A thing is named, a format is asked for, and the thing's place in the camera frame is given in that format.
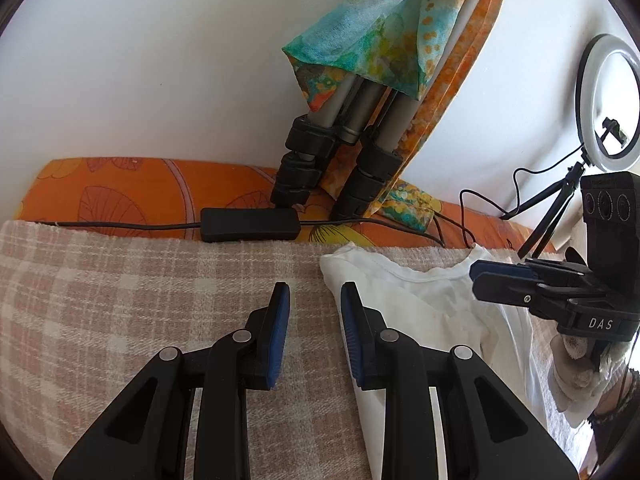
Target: black cable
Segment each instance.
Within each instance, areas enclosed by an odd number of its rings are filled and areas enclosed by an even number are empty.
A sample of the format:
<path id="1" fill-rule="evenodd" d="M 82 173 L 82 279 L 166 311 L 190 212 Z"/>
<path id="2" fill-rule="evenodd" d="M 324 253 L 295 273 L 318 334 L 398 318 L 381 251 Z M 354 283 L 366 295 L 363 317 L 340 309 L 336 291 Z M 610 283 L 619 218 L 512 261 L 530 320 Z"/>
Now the black cable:
<path id="1" fill-rule="evenodd" d="M 514 184 L 514 186 L 516 188 L 516 213 L 515 214 L 520 212 L 520 187 L 518 186 L 518 181 L 516 179 L 516 175 L 518 174 L 518 172 L 519 171 L 525 171 L 526 173 L 534 174 L 534 175 L 546 173 L 547 171 L 551 171 L 553 168 L 555 168 L 559 164 L 562 164 L 565 160 L 567 160 L 574 153 L 576 153 L 579 150 L 581 150 L 583 146 L 584 146 L 584 143 L 582 143 L 580 146 L 578 146 L 571 153 L 568 153 L 563 158 L 558 160 L 555 164 L 549 166 L 548 168 L 545 168 L 544 170 L 535 171 L 535 170 L 530 170 L 528 168 L 516 168 L 516 170 L 513 171 L 513 184 Z M 469 193 L 469 194 L 477 196 L 478 198 L 481 198 L 485 202 L 487 202 L 487 203 L 491 204 L 492 206 L 494 206 L 502 214 L 508 214 L 509 212 L 507 210 L 501 208 L 493 200 L 485 197 L 483 194 L 478 193 L 477 191 L 474 191 L 472 189 L 463 189 L 462 191 L 460 191 L 460 224 L 458 226 L 462 229 L 462 239 L 465 242 L 466 248 L 470 249 L 470 245 L 468 243 L 468 239 L 466 238 L 466 233 L 468 232 L 471 235 L 471 237 L 473 238 L 474 243 L 476 242 L 476 238 L 473 236 L 473 233 L 469 229 L 467 229 L 465 227 L 465 203 L 464 203 L 463 198 L 462 198 L 465 193 Z"/>
<path id="2" fill-rule="evenodd" d="M 500 210 L 504 214 L 507 214 L 507 211 L 502 209 L 499 205 L 497 205 L 497 203 L 495 203 L 490 198 L 485 197 L 483 194 L 480 194 L 477 191 L 474 191 L 473 189 L 463 189 L 462 191 L 460 191 L 460 224 L 461 224 L 460 228 L 462 229 L 462 239 L 465 243 L 465 246 L 467 249 L 470 249 L 471 246 L 469 245 L 469 242 L 466 239 L 466 232 L 469 231 L 469 229 L 465 227 L 465 203 L 462 199 L 465 193 L 469 193 L 477 196 L 478 198 L 481 198 L 482 200 L 484 200 L 485 202 L 488 202 L 489 204 L 491 204 L 492 206 L 494 206 L 496 209 Z M 474 240 L 474 243 L 476 243 L 476 237 L 473 236 L 473 234 L 472 234 L 472 238 Z"/>
<path id="3" fill-rule="evenodd" d="M 631 352 L 629 353 L 629 359 L 626 361 L 625 374 L 622 377 L 622 385 L 620 388 L 620 393 L 618 394 L 618 402 L 616 402 L 616 410 L 620 408 L 620 402 L 622 402 L 622 393 L 625 391 L 626 375 L 629 372 L 629 365 L 631 364 L 631 358 L 633 357 L 634 350 L 636 349 L 636 343 L 638 342 L 638 334 L 640 334 L 640 332 L 636 332 L 634 343 L 631 345 Z"/>
<path id="4" fill-rule="evenodd" d="M 448 216 L 444 216 L 443 214 L 438 213 L 437 211 L 434 211 L 433 215 L 434 215 L 434 219 L 435 219 L 435 217 L 442 218 L 445 222 L 449 222 L 450 224 L 453 224 L 456 227 L 459 227 L 460 229 L 462 229 L 463 232 L 466 231 L 471 236 L 471 239 L 474 241 L 474 243 L 476 243 L 476 237 L 474 236 L 474 234 L 469 229 L 464 227 L 462 224 L 459 224 L 455 220 L 449 218 Z"/>
<path id="5" fill-rule="evenodd" d="M 358 223 L 382 225 L 384 227 L 389 227 L 390 229 L 395 229 L 396 231 L 400 231 L 403 233 L 409 233 L 411 235 L 417 235 L 423 238 L 428 238 L 429 240 L 436 242 L 441 247 L 445 247 L 443 240 L 438 240 L 435 236 L 431 236 L 428 233 L 417 231 L 415 229 L 411 229 L 409 227 L 404 227 L 401 225 L 389 224 L 388 222 L 378 220 L 377 218 L 347 218 L 343 220 L 301 220 L 300 221 L 300 225 L 303 225 L 303 226 L 343 225 L 343 224 L 358 224 Z"/>
<path id="6" fill-rule="evenodd" d="M 139 231 L 173 231 L 177 229 L 197 229 L 200 227 L 200 222 L 164 225 L 124 224 L 121 222 L 36 222 L 36 224 L 55 227 L 111 227 L 114 229 L 135 229 Z"/>
<path id="7" fill-rule="evenodd" d="M 518 186 L 518 181 L 516 179 L 516 175 L 518 174 L 519 171 L 524 171 L 525 173 L 529 173 L 532 175 L 539 175 L 542 173 L 546 173 L 547 171 L 551 171 L 553 168 L 555 168 L 556 166 L 558 166 L 559 164 L 562 164 L 565 160 L 567 160 L 570 156 L 572 156 L 574 153 L 578 152 L 579 150 L 581 150 L 584 147 L 584 142 L 578 146 L 575 150 L 573 150 L 571 153 L 569 153 L 567 156 L 564 156 L 563 158 L 561 158 L 560 160 L 558 160 L 554 165 L 549 166 L 548 168 L 544 169 L 544 170 L 538 170 L 538 171 L 533 171 L 533 170 L 529 170 L 528 168 L 516 168 L 516 170 L 513 172 L 513 185 L 516 188 L 516 212 L 514 213 L 514 216 L 517 215 L 520 212 L 520 187 Z"/>
<path id="8" fill-rule="evenodd" d="M 409 233 L 412 235 L 418 235 L 423 238 L 428 238 L 436 242 L 441 247 L 445 247 L 444 240 L 442 239 L 442 231 L 440 230 L 440 226 L 436 224 L 438 228 L 438 234 L 440 235 L 440 239 L 437 239 L 435 236 L 431 236 L 422 231 L 417 231 L 415 229 L 411 229 L 409 227 L 403 227 L 401 225 L 389 224 L 388 222 L 384 222 L 382 220 L 377 220 L 375 218 L 351 218 L 344 220 L 301 220 L 301 226 L 315 226 L 315 225 L 342 225 L 342 224 L 353 224 L 353 223 L 370 223 L 382 225 L 384 227 L 388 227 L 390 229 L 395 229 L 396 231 L 402 231 L 403 233 Z M 44 224 L 55 227 L 108 227 L 114 229 L 131 229 L 131 230 L 140 230 L 140 231 L 173 231 L 178 229 L 197 229 L 200 227 L 200 222 L 191 222 L 188 224 L 164 224 L 164 225 L 144 225 L 144 224 L 125 224 L 120 222 L 36 222 L 37 224 Z"/>
<path id="9" fill-rule="evenodd" d="M 436 229 L 438 230 L 438 238 L 442 241 L 442 247 L 444 247 L 444 236 L 442 235 L 442 229 L 440 228 L 440 222 L 438 222 L 438 217 L 435 215 L 435 211 L 433 212 L 433 223 L 436 224 Z"/>

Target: black power adapter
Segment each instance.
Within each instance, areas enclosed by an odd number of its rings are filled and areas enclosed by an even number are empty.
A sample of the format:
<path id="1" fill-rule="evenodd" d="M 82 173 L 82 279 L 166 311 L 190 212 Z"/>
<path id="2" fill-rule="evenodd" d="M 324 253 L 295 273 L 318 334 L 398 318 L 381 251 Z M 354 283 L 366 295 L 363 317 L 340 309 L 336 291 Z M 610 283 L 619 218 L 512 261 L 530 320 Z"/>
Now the black power adapter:
<path id="1" fill-rule="evenodd" d="M 300 234 L 298 212 L 290 207 L 273 209 L 222 209 L 200 212 L 203 242 L 237 240 L 295 240 Z"/>

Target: tripod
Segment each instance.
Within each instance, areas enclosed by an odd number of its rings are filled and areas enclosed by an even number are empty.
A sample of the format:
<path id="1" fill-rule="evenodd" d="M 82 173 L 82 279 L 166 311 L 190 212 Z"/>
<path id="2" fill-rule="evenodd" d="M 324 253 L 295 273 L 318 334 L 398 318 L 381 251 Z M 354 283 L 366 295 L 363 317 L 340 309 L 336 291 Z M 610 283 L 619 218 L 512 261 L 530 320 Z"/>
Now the tripod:
<path id="1" fill-rule="evenodd" d="M 370 124 L 378 105 L 375 120 Z M 350 74 L 317 112 L 295 119 L 285 146 L 271 202 L 304 204 L 342 144 L 362 150 L 337 197 L 331 220 L 360 218 L 391 181 L 404 160 L 398 143 L 420 107 L 397 90 Z"/>
<path id="2" fill-rule="evenodd" d="M 620 124 L 615 119 L 605 118 L 602 126 L 605 129 L 604 133 L 600 137 L 600 145 L 604 139 L 611 134 L 615 139 L 620 143 L 621 146 L 625 146 L 628 143 L 628 138 L 620 130 Z M 545 246 L 551 240 L 551 237 L 558 227 L 558 223 L 562 218 L 562 215 L 566 211 L 566 208 L 571 201 L 576 189 L 578 189 L 578 184 L 580 184 L 580 178 L 584 175 L 584 171 L 587 166 L 592 166 L 589 156 L 586 153 L 584 146 L 582 147 L 582 160 L 576 162 L 572 168 L 568 168 L 568 172 L 562 180 L 558 180 L 557 182 L 551 184 L 546 189 L 540 191 L 536 196 L 527 200 L 525 203 L 520 204 L 520 206 L 512 209 L 508 213 L 502 215 L 500 217 L 501 220 L 510 220 L 514 218 L 514 216 L 519 215 L 523 211 L 531 209 L 536 204 L 539 204 L 543 200 L 549 198 L 550 196 L 558 193 L 558 196 L 554 200 L 549 208 L 549 211 L 542 217 L 542 220 L 537 225 L 533 232 L 529 235 L 529 238 L 523 243 L 522 247 L 518 250 L 518 257 L 524 258 L 529 251 L 533 248 L 533 246 L 537 243 L 538 246 L 532 253 L 533 258 L 537 258 L 540 256 Z"/>

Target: tripod leg lock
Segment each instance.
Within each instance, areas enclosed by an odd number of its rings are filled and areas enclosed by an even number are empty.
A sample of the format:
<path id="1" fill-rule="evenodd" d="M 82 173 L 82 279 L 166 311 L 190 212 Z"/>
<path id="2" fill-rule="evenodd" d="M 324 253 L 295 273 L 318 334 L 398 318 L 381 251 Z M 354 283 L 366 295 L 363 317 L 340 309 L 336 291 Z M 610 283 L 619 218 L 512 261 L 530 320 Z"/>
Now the tripod leg lock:
<path id="1" fill-rule="evenodd" d="M 295 204 L 306 204 L 311 195 L 311 188 L 299 189 L 287 186 L 276 186 L 271 191 L 271 203 L 276 207 L 292 207 Z"/>
<path id="2" fill-rule="evenodd" d="M 305 153 L 319 158 L 330 158 L 339 142 L 336 128 L 323 128 L 311 123 L 306 115 L 293 121 L 285 146 L 292 152 Z"/>
<path id="3" fill-rule="evenodd" d="M 322 176 L 316 166 L 314 160 L 302 160 L 294 152 L 286 153 L 280 161 L 278 182 L 284 186 L 314 188 Z"/>
<path id="4" fill-rule="evenodd" d="M 361 217 L 402 165 L 402 157 L 382 150 L 374 142 L 358 156 L 331 211 L 331 220 Z"/>

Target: bandaged hand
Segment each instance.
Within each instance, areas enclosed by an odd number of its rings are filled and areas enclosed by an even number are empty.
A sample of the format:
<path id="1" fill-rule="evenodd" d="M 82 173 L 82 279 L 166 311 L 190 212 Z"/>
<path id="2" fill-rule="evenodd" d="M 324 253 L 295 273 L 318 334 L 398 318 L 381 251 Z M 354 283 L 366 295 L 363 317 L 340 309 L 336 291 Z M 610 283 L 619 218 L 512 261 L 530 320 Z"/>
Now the bandaged hand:
<path id="1" fill-rule="evenodd" d="M 630 343 L 610 343 L 600 357 L 596 370 L 590 359 L 595 339 L 556 335 L 550 343 L 554 363 L 549 368 L 548 385 L 558 412 L 564 413 L 572 428 L 577 428 L 615 386 L 625 370 L 625 355 Z"/>

